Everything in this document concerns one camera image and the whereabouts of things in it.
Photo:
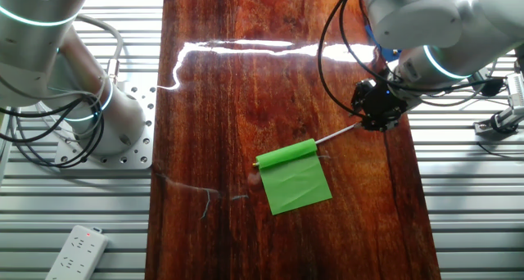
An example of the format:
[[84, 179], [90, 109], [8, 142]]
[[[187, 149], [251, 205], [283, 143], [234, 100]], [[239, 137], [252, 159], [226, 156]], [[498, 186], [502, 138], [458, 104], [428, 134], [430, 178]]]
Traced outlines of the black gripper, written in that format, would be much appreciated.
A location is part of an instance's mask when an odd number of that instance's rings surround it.
[[368, 131], [385, 132], [399, 125], [408, 103], [395, 96], [386, 84], [365, 79], [355, 85], [351, 105]]

